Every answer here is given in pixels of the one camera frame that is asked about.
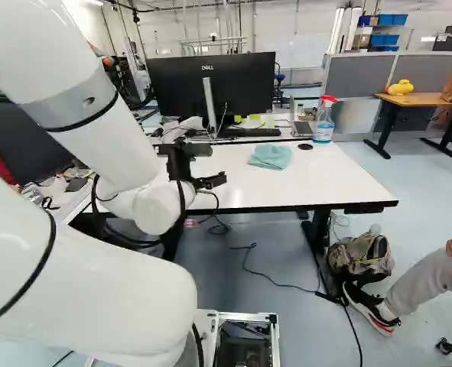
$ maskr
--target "blue storage bin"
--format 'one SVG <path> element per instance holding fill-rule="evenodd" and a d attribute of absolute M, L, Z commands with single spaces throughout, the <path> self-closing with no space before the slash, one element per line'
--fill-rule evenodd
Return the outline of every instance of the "blue storage bin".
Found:
<path fill-rule="evenodd" d="M 386 34 L 384 44 L 397 44 L 398 34 Z"/>
<path fill-rule="evenodd" d="M 399 46 L 384 46 L 382 47 L 382 51 L 398 51 Z"/>
<path fill-rule="evenodd" d="M 408 19 L 407 14 L 394 14 L 394 18 L 392 19 L 393 25 L 404 25 L 406 24 L 406 20 Z"/>
<path fill-rule="evenodd" d="M 358 18 L 358 25 L 370 25 L 370 16 L 371 15 L 362 15 Z"/>
<path fill-rule="evenodd" d="M 370 44 L 372 46 L 383 46 L 384 44 L 387 44 L 385 42 L 385 37 L 387 37 L 385 34 L 372 34 L 370 37 Z"/>
<path fill-rule="evenodd" d="M 394 21 L 394 15 L 392 14 L 380 14 L 378 25 L 392 25 Z"/>

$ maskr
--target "monitor stand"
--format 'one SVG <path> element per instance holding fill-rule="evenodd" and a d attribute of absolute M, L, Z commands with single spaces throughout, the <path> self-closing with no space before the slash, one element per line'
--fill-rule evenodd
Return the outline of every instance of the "monitor stand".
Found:
<path fill-rule="evenodd" d="M 203 94 L 205 95 L 205 103 L 207 107 L 207 124 L 203 127 L 210 131 L 217 131 L 217 120 L 216 120 L 216 112 L 213 107 L 213 96 L 212 96 L 212 87 L 210 86 L 210 78 L 205 77 L 202 78 L 203 82 Z"/>
<path fill-rule="evenodd" d="M 219 134 L 220 132 L 217 131 L 219 127 L 221 131 L 224 131 L 234 124 L 234 115 L 225 115 L 224 120 L 222 119 L 222 116 L 220 116 L 220 118 L 217 120 L 217 128 L 215 129 L 212 129 L 212 125 L 209 122 L 210 120 L 208 117 L 202 118 L 202 127 L 208 130 L 208 132 L 210 133 L 217 132 Z"/>

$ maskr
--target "white desk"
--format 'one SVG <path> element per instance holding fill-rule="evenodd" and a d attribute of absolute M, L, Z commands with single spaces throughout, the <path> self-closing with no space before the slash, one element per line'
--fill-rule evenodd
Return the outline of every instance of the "white desk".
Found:
<path fill-rule="evenodd" d="M 311 151 L 299 141 L 276 143 L 292 150 L 283 171 L 251 166 L 248 159 L 258 144 L 214 145 L 208 158 L 191 162 L 194 177 L 225 171 L 227 183 L 213 189 L 219 197 L 218 213 L 266 213 L 308 209 L 383 209 L 398 201 L 375 178 L 348 157 L 335 143 L 314 144 Z M 168 182 L 167 158 L 153 184 Z M 211 213 L 212 195 L 199 193 L 188 213 Z"/>

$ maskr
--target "gray pants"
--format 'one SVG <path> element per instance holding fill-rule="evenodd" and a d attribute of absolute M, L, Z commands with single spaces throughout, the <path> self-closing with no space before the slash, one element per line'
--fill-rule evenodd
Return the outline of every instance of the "gray pants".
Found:
<path fill-rule="evenodd" d="M 387 292 L 385 304 L 396 316 L 409 315 L 420 304 L 447 291 L 452 292 L 452 256 L 440 248 L 395 282 Z"/>

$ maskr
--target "desk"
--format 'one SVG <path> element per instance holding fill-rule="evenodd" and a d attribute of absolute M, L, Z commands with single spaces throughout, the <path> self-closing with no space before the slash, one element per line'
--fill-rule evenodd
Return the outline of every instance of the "desk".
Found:
<path fill-rule="evenodd" d="M 385 93 L 376 93 L 374 97 L 381 99 L 387 105 L 388 108 L 388 121 L 386 122 L 382 134 L 378 143 L 374 143 L 368 139 L 363 140 L 365 144 L 370 146 L 374 151 L 382 155 L 385 159 L 391 159 L 391 156 L 384 150 L 385 143 L 389 138 L 390 133 L 395 125 L 397 114 L 403 107 L 438 107 L 438 106 L 452 106 L 452 103 L 446 102 L 440 98 L 441 93 L 409 93 L 404 96 L 391 96 Z M 452 123 L 448 126 L 444 137 L 441 139 L 441 143 L 437 144 L 433 141 L 429 141 L 425 138 L 421 140 L 425 143 L 437 148 L 439 151 L 450 155 L 452 157 L 452 151 L 447 149 L 447 145 L 450 142 L 452 135 Z"/>
<path fill-rule="evenodd" d="M 302 151 L 297 147 L 297 141 L 279 142 L 278 145 L 292 150 L 292 159 L 282 171 L 248 165 L 248 159 L 259 144 L 262 143 L 214 145 L 211 157 L 197 158 L 191 163 L 195 177 L 226 172 L 227 183 L 212 190 L 219 198 L 219 214 L 315 210 L 313 220 L 302 222 L 302 229 L 311 248 L 321 252 L 327 245 L 324 238 L 332 209 L 344 209 L 347 213 L 380 213 L 384 208 L 398 204 L 383 185 L 335 143 L 314 145 L 312 151 Z M 167 158 L 160 159 L 161 170 L 153 185 L 168 182 Z M 187 213 L 211 214 L 215 208 L 212 195 L 199 193 Z M 170 245 L 168 254 L 171 258 L 176 246 Z"/>
<path fill-rule="evenodd" d="M 272 114 L 275 119 L 275 127 L 278 128 L 281 132 L 279 136 L 255 136 L 255 137 L 243 137 L 243 138 L 217 138 L 214 141 L 211 141 L 210 138 L 206 135 L 200 137 L 187 138 L 185 141 L 187 143 L 210 143 L 212 145 L 227 145 L 227 144 L 242 144 L 245 142 L 253 143 L 253 142 L 277 142 L 277 141 L 301 141 L 308 140 L 312 136 L 304 136 L 304 137 L 296 137 L 292 136 L 292 127 L 289 121 L 290 113 L 275 113 Z M 239 128 L 273 128 L 273 126 L 268 126 L 265 123 L 266 117 L 265 115 L 261 115 L 260 119 L 247 119 L 241 125 L 238 125 Z M 311 124 L 311 128 L 314 131 L 314 122 Z M 180 126 L 183 126 L 183 133 L 185 133 L 185 128 L 195 128 L 197 130 L 205 131 L 202 127 L 201 119 L 194 119 L 190 122 L 182 122 Z M 146 128 L 146 132 L 151 132 L 151 129 Z M 152 138 L 148 136 L 148 139 L 153 145 L 159 145 L 164 143 L 171 143 L 174 140 L 174 134 L 170 134 L 170 139 L 166 139 L 166 134 L 163 138 Z"/>

